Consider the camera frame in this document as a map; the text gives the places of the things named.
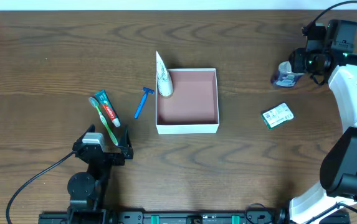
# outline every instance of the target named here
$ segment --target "box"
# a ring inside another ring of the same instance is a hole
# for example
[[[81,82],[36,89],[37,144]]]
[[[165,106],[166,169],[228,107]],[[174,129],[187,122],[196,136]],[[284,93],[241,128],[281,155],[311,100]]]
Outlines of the box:
[[[156,79],[156,128],[159,134],[216,133],[220,124],[216,69],[168,71],[174,88],[170,98],[159,94]]]

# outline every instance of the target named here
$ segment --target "toothpaste cap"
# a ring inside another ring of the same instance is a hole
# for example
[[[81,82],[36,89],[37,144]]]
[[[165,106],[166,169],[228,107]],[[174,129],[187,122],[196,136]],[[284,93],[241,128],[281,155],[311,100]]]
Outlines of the toothpaste cap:
[[[120,127],[120,121],[118,120],[118,118],[114,119],[112,123],[116,126],[116,128]]]

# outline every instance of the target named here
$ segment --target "wooden table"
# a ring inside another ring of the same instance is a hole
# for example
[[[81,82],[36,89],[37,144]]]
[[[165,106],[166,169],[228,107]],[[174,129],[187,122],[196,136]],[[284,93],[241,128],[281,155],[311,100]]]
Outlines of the wooden table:
[[[273,89],[270,77],[319,11],[0,12],[0,223],[12,194],[71,151],[92,123],[88,97],[106,89],[130,129],[134,160],[112,172],[111,207],[238,210],[279,207],[316,181],[341,136],[332,92],[302,78]],[[357,11],[321,21],[357,21]],[[155,87],[155,52],[169,68],[217,68],[217,134],[158,135],[155,98],[133,119],[142,87]],[[268,130],[260,112],[287,102],[295,119]],[[69,205],[74,158],[15,200],[14,223]],[[351,214],[357,223],[357,215]]]

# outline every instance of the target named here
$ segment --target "red and green toothpaste tube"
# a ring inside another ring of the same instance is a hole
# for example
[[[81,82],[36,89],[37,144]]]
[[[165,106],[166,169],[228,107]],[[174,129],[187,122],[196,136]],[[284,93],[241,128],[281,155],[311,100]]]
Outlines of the red and green toothpaste tube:
[[[96,99],[102,105],[103,109],[107,112],[110,120],[116,126],[116,128],[120,127],[120,121],[117,117],[115,110],[112,107],[112,104],[109,101],[108,95],[105,90],[101,90],[95,94]]]

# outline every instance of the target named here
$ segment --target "green toothbrush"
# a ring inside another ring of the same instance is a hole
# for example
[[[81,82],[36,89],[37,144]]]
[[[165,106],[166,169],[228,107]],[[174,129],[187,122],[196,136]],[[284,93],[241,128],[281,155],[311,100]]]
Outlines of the green toothbrush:
[[[102,124],[105,126],[105,128],[108,130],[108,133],[109,133],[109,136],[110,138],[112,139],[113,143],[118,146],[118,142],[117,142],[117,139],[115,137],[115,135],[112,133],[112,130],[110,130],[109,128],[109,125],[108,125],[108,122],[106,121],[105,117],[103,116],[101,110],[99,109],[99,103],[98,101],[94,98],[94,97],[90,97],[89,99],[89,102],[91,103],[91,105],[97,109],[98,111],[98,114],[99,114],[99,118],[101,119],[102,121]]]

